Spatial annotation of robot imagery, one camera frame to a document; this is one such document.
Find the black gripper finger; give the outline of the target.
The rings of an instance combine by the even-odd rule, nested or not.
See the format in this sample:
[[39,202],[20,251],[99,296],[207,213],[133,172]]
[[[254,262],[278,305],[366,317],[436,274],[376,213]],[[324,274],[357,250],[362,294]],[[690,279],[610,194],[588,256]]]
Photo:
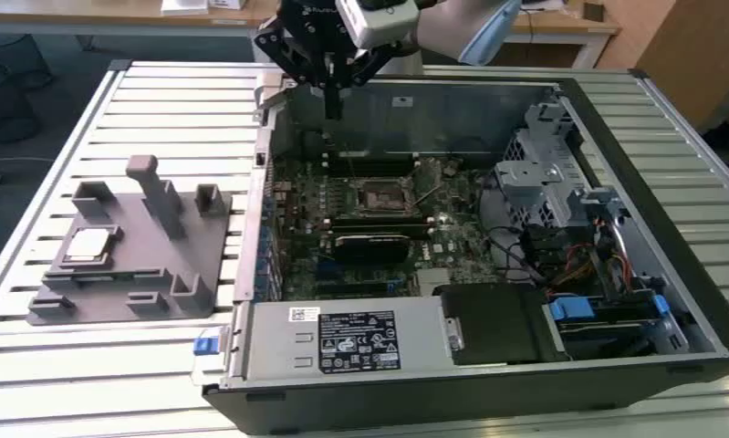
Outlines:
[[330,57],[330,118],[342,117],[342,90],[362,86],[374,76],[386,62],[400,54],[401,42],[392,42],[365,50],[353,57],[353,53],[333,53]]
[[253,42],[297,84],[309,85],[322,96],[324,116],[326,120],[333,120],[334,84],[324,59],[302,54],[301,47],[286,41],[285,28],[277,16],[262,24],[253,36]]

